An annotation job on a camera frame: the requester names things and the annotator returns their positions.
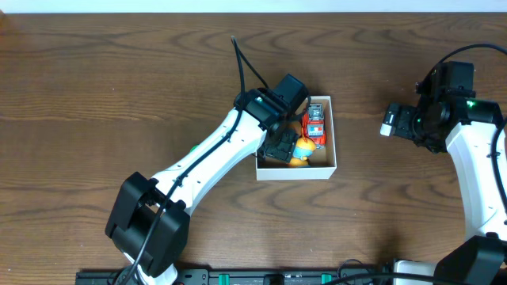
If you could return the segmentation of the brown plush toy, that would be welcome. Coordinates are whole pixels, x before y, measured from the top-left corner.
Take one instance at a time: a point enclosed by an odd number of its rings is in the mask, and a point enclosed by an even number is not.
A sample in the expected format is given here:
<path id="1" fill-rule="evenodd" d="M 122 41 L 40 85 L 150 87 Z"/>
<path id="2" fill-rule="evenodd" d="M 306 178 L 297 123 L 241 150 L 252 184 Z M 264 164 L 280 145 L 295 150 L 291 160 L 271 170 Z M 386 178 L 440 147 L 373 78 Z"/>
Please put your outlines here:
<path id="1" fill-rule="evenodd" d="M 303 127 L 299 121 L 292 121 L 288 127 L 292 129 L 299 137 L 303 135 Z"/>

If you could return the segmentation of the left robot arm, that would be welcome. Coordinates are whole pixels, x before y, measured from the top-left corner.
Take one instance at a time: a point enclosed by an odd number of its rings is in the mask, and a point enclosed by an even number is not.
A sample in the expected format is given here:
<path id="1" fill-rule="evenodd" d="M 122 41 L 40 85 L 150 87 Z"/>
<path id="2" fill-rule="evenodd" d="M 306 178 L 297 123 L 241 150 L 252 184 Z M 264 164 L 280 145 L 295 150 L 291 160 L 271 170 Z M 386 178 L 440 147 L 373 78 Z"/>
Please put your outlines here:
<path id="1" fill-rule="evenodd" d="M 105 234 L 131 261 L 118 284 L 172 284 L 192 213 L 241 160 L 285 144 L 288 125 L 309 103 L 307 87 L 287 74 L 274 89 L 239 93 L 224 121 L 180 161 L 150 178 L 135 172 L 120 186 Z"/>

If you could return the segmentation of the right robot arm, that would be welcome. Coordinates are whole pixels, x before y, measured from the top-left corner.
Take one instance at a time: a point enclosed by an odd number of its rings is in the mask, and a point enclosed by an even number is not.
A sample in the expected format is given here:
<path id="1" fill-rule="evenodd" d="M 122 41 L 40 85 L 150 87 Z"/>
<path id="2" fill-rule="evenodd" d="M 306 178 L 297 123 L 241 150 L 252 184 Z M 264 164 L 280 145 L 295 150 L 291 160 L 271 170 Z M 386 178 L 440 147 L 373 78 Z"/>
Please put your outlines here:
<path id="1" fill-rule="evenodd" d="M 465 217 L 461 246 L 435 264 L 394 262 L 395 284 L 501 280 L 506 262 L 503 117 L 497 103 L 477 99 L 474 74 L 470 63 L 438 63 L 417 85 L 417 105 L 392 103 L 386 110 L 381 135 L 408 139 L 434 154 L 450 154 Z"/>

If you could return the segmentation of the blue and orange duck toy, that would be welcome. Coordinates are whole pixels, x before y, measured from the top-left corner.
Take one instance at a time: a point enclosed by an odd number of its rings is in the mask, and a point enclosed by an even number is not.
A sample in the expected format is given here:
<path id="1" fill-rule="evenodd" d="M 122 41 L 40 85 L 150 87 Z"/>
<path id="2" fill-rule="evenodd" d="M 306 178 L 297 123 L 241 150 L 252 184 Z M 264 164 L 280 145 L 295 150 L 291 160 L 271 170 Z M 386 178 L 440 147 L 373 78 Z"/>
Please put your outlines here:
<path id="1" fill-rule="evenodd" d="M 292 168 L 309 167 L 309 157 L 315 150 L 316 145 L 313 140 L 306 137 L 299 138 L 295 144 L 295 149 L 288 166 Z"/>

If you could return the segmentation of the red toy fire truck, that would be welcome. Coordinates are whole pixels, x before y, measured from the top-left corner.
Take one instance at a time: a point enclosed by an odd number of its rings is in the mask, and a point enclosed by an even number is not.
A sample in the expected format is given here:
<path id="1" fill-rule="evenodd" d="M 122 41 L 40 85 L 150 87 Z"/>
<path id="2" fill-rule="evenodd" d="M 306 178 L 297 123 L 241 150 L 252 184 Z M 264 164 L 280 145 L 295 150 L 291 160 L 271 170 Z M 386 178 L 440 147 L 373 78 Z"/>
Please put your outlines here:
<path id="1" fill-rule="evenodd" d="M 317 149 L 326 145 L 324 108 L 321 103 L 310 104 L 302 119 L 303 133 L 314 142 Z"/>

